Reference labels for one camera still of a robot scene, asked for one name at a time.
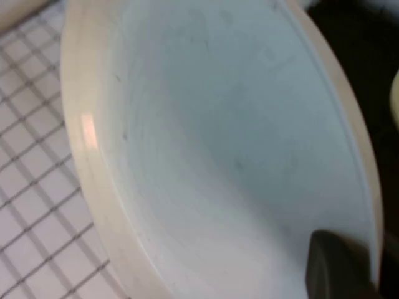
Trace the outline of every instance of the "grid tile floor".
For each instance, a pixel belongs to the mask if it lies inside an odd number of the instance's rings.
[[[56,1],[0,36],[0,299],[124,299],[64,126]]]

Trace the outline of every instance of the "white bowl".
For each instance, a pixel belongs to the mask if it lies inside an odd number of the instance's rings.
[[[71,0],[65,118],[85,198],[132,298],[307,298],[309,237],[364,245],[370,141],[294,3]]]

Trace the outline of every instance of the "dark object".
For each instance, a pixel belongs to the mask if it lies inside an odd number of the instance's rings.
[[[357,256],[343,240],[317,231],[310,240],[306,287],[309,299],[381,299]]]
[[[389,105],[399,70],[399,22],[392,22],[384,11],[368,11],[362,2],[323,0],[309,15],[356,94],[377,160],[385,228],[399,238],[399,132]]]

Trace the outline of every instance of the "white tile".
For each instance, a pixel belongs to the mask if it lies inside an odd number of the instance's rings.
[[[26,234],[9,246],[5,253],[21,277],[26,276],[43,261],[39,251]]]
[[[4,293],[7,291],[9,288],[11,288],[15,283],[14,277],[10,274],[8,271],[6,265],[2,261],[2,256],[0,254],[0,294]]]
[[[64,107],[62,106],[61,97],[51,102],[51,106],[59,113],[61,118],[64,118]]]
[[[83,236],[82,240],[90,247],[95,256],[100,260],[100,263],[104,263],[108,256],[103,249],[99,234],[94,227],[89,229]]]
[[[15,220],[15,217],[11,214],[7,206],[0,210],[0,227],[0,247],[5,246],[9,241],[22,232],[21,226],[17,223],[17,220]]]
[[[42,103],[30,88],[21,90],[12,97],[11,102],[22,115],[26,115]]]
[[[12,40],[15,40],[17,38],[17,35],[15,31],[9,31],[8,33],[4,34],[3,36],[0,37],[0,45],[4,46],[11,42]]]
[[[3,148],[0,146],[0,167],[6,164],[8,161],[10,161],[10,157],[6,152],[3,150]]]
[[[60,82],[52,72],[35,82],[37,89],[43,94],[44,98],[49,99],[57,92],[60,92]]]
[[[39,145],[31,148],[26,154],[21,156],[20,160],[34,178],[38,178],[53,165],[49,156]]]
[[[86,202],[80,194],[76,194],[60,207],[61,213],[68,219],[77,232],[87,227],[92,217],[87,209]]]
[[[62,160],[70,154],[69,140],[67,131],[64,127],[57,130],[46,139],[46,144],[50,146],[57,157]]]
[[[47,134],[59,124],[47,107],[42,107],[30,115],[26,121],[40,136]]]
[[[54,272],[46,264],[26,280],[36,298],[55,299],[67,293]]]
[[[2,57],[0,57],[0,72],[9,68],[8,62],[6,62]]]
[[[33,137],[21,124],[7,131],[3,138],[16,154],[19,154],[34,142]]]
[[[24,82],[13,70],[9,70],[0,78],[0,88],[6,96],[11,95],[23,85]]]
[[[32,31],[29,31],[29,33],[26,34],[26,38],[36,47],[40,47],[51,40],[52,36],[43,28],[43,26],[38,26]]]
[[[60,62],[61,53],[59,42],[52,43],[50,46],[46,47],[42,53],[52,64],[58,64]]]
[[[0,172],[0,187],[8,198],[12,198],[16,193],[28,185],[27,180],[12,163]]]
[[[64,28],[64,15],[58,14],[47,21],[49,25],[57,32],[61,33]]]
[[[33,79],[37,75],[46,70],[45,65],[36,57],[32,56],[19,66],[29,79]]]
[[[25,43],[20,39],[7,45],[7,47],[4,48],[4,51],[8,54],[8,56],[10,56],[10,58],[14,62],[17,62],[19,59],[23,58],[31,52],[29,48],[25,45]]]
[[[119,299],[101,274],[96,274],[96,276],[78,289],[78,294],[82,299]]]
[[[28,225],[31,225],[48,211],[47,206],[33,188],[22,193],[13,203]]]
[[[21,286],[16,287],[13,289],[10,293],[8,293],[4,299],[28,299],[28,297],[25,295],[24,290],[22,289]]]
[[[0,131],[7,128],[17,120],[15,114],[6,103],[0,103]]]
[[[73,286],[80,283],[95,270],[95,267],[75,242],[58,254],[54,261]]]
[[[56,169],[39,182],[54,204],[59,203],[74,191],[67,178]]]
[[[67,231],[53,214],[40,221],[32,231],[50,254],[60,249],[70,239]]]
[[[28,20],[26,20],[25,22],[23,22],[20,26],[19,29],[23,32],[23,33],[27,33],[29,31],[31,31],[33,29],[33,27],[36,27],[39,25],[38,21],[38,17],[34,16],[34,17],[30,17]]]

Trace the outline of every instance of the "grout line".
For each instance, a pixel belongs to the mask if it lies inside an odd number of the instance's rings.
[[[33,115],[35,112],[39,111],[41,108],[46,107],[48,105],[50,105],[52,102],[58,100],[59,98],[59,94],[56,94],[54,96],[52,96],[50,99],[42,102],[39,106],[33,108],[31,111],[29,111],[28,113],[26,113],[24,116],[22,116],[20,119],[17,119],[14,123],[11,123],[10,125],[8,125],[7,127],[5,127],[2,131],[0,131],[0,136],[3,136],[4,134],[6,134],[8,131],[12,130],[14,127],[16,127],[18,124],[20,124],[22,121],[26,121],[26,118],[30,117],[31,115]],[[3,102],[0,102],[0,105],[5,105],[5,103],[9,101],[8,98],[6,98]]]
[[[8,247],[10,247],[13,243],[17,242],[26,232],[32,230],[36,225],[38,225],[40,222],[42,222],[47,216],[49,216],[52,212],[55,210],[58,210],[60,207],[62,207],[64,204],[69,202],[76,194],[80,192],[80,187],[76,188],[74,191],[72,191],[67,197],[65,197],[63,200],[61,200],[58,204],[56,204],[54,207],[49,209],[46,213],[41,215],[38,219],[36,219],[31,225],[27,226],[22,232],[20,232],[18,235],[16,235],[13,239],[11,239],[6,245],[0,248],[0,254],[4,252]]]
[[[6,194],[4,191],[0,188],[0,194],[3,196],[3,198],[7,198]],[[27,223],[23,216],[19,213],[19,211],[13,206],[13,204],[9,205],[9,211],[10,213],[14,216],[15,220],[21,227],[27,227]],[[50,256],[50,253],[47,251],[47,249],[44,247],[42,242],[39,240],[39,238],[33,233],[33,231],[29,230],[26,232],[26,235],[28,238],[32,241],[36,249],[39,251],[40,255],[42,258],[45,260]],[[71,282],[69,279],[65,276],[65,274],[61,271],[61,269],[58,267],[58,265],[53,261],[53,260],[48,260],[47,261],[48,266],[50,269],[53,271],[54,275],[58,278],[60,283],[65,287],[66,290],[70,289],[72,287]]]
[[[13,59],[8,55],[7,52],[0,50],[0,56],[6,61],[8,62],[10,65],[14,64],[15,65],[15,61],[13,61]],[[31,80],[29,80],[29,78],[26,76],[26,74],[19,68],[18,65],[15,65],[15,67],[13,68],[13,71],[15,71],[18,76],[22,79],[23,82],[26,82],[27,87],[31,90],[31,92],[33,92],[33,94],[35,96],[37,96],[39,99],[41,99],[43,102],[46,101],[46,97],[41,93],[41,91],[32,83]],[[57,110],[55,110],[52,107],[49,107],[50,112],[53,114],[53,116],[55,118],[57,118],[58,120],[63,120],[63,117],[58,113]]]
[[[0,166],[0,173],[1,171],[3,171],[4,169],[6,169],[8,166],[10,166],[13,162],[15,162],[15,160],[20,159],[21,157],[23,157],[25,154],[27,154],[31,149],[33,149],[35,146],[37,146],[38,144],[45,142],[46,139],[48,139],[49,137],[51,137],[52,135],[56,134],[59,130],[61,130],[64,127],[64,123],[60,123],[59,125],[57,125],[54,129],[52,129],[50,132],[46,133],[42,138],[39,138],[38,140],[35,140],[33,143],[31,143],[26,149],[24,149],[23,151],[21,151],[19,154],[15,155],[14,157],[11,157],[11,159],[4,163],[3,165]]]
[[[35,57],[35,53],[37,51],[44,51],[46,50],[48,47],[50,47],[51,45],[55,44],[57,41],[56,40],[48,40],[47,42],[45,42],[44,44],[42,44],[39,48],[29,52],[28,54],[26,54],[25,56],[22,56],[20,59],[18,59],[17,61],[15,61],[13,64],[9,64],[4,70],[2,70],[0,72],[0,78],[4,75],[6,75],[8,72],[10,72],[11,70],[14,69],[14,67],[16,65],[22,65],[25,62],[27,62],[29,59],[31,59],[32,57]],[[1,51],[5,51],[4,46],[0,46],[0,50]]]
[[[3,264],[6,266],[7,270],[11,273],[11,275],[14,277],[14,279],[18,282],[21,280],[21,275],[19,274],[17,268],[12,264],[10,261],[9,257],[6,254],[1,254],[0,258],[3,262]],[[21,282],[19,284],[22,287],[23,292],[25,295],[28,297],[28,299],[36,299],[35,295],[33,294],[31,288],[29,288],[29,285],[27,285],[24,282]]]
[[[69,295],[75,294],[82,286],[84,286],[91,278],[93,278],[96,274],[99,272],[102,272],[105,270],[106,266],[110,263],[109,260],[106,260],[104,263],[102,263],[100,266],[98,266],[92,273],[90,273],[88,276],[86,276],[81,282],[79,282],[74,288],[71,288],[64,296],[62,296],[60,299],[65,299]]]
[[[12,99],[13,99],[14,97],[16,97],[16,96],[18,95],[18,93],[20,93],[20,92],[24,91],[25,89],[31,87],[31,86],[32,86],[33,84],[35,84],[37,81],[39,81],[40,79],[44,78],[44,76],[46,76],[48,73],[49,73],[49,70],[48,70],[48,69],[45,69],[43,72],[41,72],[41,73],[39,73],[38,75],[36,75],[33,79],[27,79],[27,80],[25,81],[24,84],[22,84],[20,87],[18,87],[15,91],[13,91],[12,93],[10,93],[9,95],[4,94],[4,92],[3,92],[3,93],[2,93],[2,99],[0,100],[0,105],[1,105],[3,102],[12,101]],[[59,97],[60,97],[61,92],[56,92],[55,94],[53,94],[53,95],[52,95],[51,97],[49,97],[49,98],[52,98],[52,97],[54,97],[54,96],[56,96],[56,95],[59,95]]]
[[[15,107],[13,107],[13,105],[10,102],[7,102],[7,104],[9,105],[9,108],[11,110],[13,110],[13,112],[18,115],[18,111],[14,111]],[[34,137],[37,138],[37,133],[34,131],[33,128],[31,128],[30,126],[28,126],[26,123],[23,123],[26,130]],[[5,152],[7,152],[7,154],[9,156],[12,156],[12,149],[10,148],[6,148],[3,145],[3,148],[5,150]],[[25,168],[25,166],[23,165],[23,163],[21,163],[19,160],[15,160],[15,165],[18,168],[18,170],[20,170],[21,174],[28,180],[28,181],[33,181],[34,178],[32,177],[31,173],[28,171],[28,169]],[[49,207],[52,205],[52,200],[51,198],[46,194],[46,192],[41,188],[40,185],[38,184],[34,184],[33,188],[35,188],[36,193],[42,198],[42,200],[44,201],[45,204],[47,204]],[[61,225],[64,227],[64,229],[71,235],[73,236],[74,233],[76,233],[74,227],[72,226],[72,224],[70,224],[70,222],[65,218],[65,216],[59,212],[58,210],[54,211],[54,215],[56,216],[56,218],[60,221]],[[97,258],[97,256],[92,252],[92,250],[90,249],[90,247],[81,239],[79,239],[79,241],[77,241],[77,245],[79,246],[79,248],[83,251],[83,253],[85,254],[85,256],[90,260],[90,262],[92,262],[95,266],[97,266],[99,264],[99,259]],[[117,295],[123,293],[123,291],[121,291],[120,287],[116,287],[116,285],[114,284],[113,280],[107,280],[107,277],[104,277],[105,281],[108,283],[108,285],[110,285],[110,287],[115,291],[115,293]]]
[[[26,47],[31,51],[34,52],[34,55],[45,65],[45,66],[50,66],[53,65],[52,62],[42,53],[41,51],[41,46],[36,47],[25,35],[23,31],[21,31],[19,28],[16,29],[16,35],[21,39],[21,41],[26,45]],[[50,40],[53,40],[55,42],[60,41],[60,34],[57,33],[56,35],[50,35],[51,38]],[[53,72],[55,77],[60,80],[60,75],[58,73]]]
[[[25,282],[29,277],[34,275],[37,271],[39,271],[45,264],[47,264],[49,261],[53,260],[57,255],[59,255],[64,249],[66,249],[70,244],[75,242],[76,240],[80,239],[89,229],[93,227],[93,223],[88,224],[84,229],[82,229],[78,234],[76,234],[72,239],[70,239],[68,242],[66,242],[63,246],[61,246],[59,249],[57,249],[54,253],[50,254],[48,257],[46,257],[39,265],[34,267],[28,274],[26,274],[24,277],[22,277],[20,280],[18,280],[12,287],[10,287],[8,290],[6,290],[0,297],[0,299],[3,299],[6,295],[8,295],[13,289],[18,287],[22,282]]]
[[[21,196],[26,191],[28,191],[30,187],[38,184],[42,179],[44,179],[46,176],[48,176],[50,173],[52,173],[54,170],[56,170],[59,166],[64,165],[66,162],[68,162],[71,159],[72,159],[72,156],[68,155],[63,160],[61,160],[61,161],[57,162],[56,164],[52,165],[48,170],[46,170],[44,173],[42,173],[40,176],[38,176],[37,179],[35,179],[33,181],[30,181],[28,183],[28,185],[26,185],[20,191],[15,193],[15,195],[11,196],[9,199],[4,201],[3,204],[0,206],[0,211],[1,211],[1,209],[4,208],[4,206],[6,206],[6,205],[12,203],[13,201],[15,201],[19,196]]]
[[[6,102],[6,103],[7,103],[8,107],[10,108],[10,110],[17,116],[18,119],[23,118],[23,116],[19,113],[18,109],[14,106],[13,103],[11,103],[11,102]],[[41,138],[40,135],[35,131],[35,129],[32,125],[28,124],[26,121],[22,121],[21,123],[25,127],[25,129],[28,131],[28,133],[33,137],[34,140],[37,141],[38,139]],[[56,163],[58,161],[57,155],[47,145],[47,143],[42,142],[42,143],[38,143],[38,144],[41,147],[41,149],[43,150],[43,152],[45,152],[45,154],[50,158],[50,160],[53,163]],[[79,185],[77,178],[72,174],[72,172],[69,170],[68,167],[61,165],[60,170],[61,170],[62,174],[68,179],[68,181],[72,185],[74,185],[74,186]]]

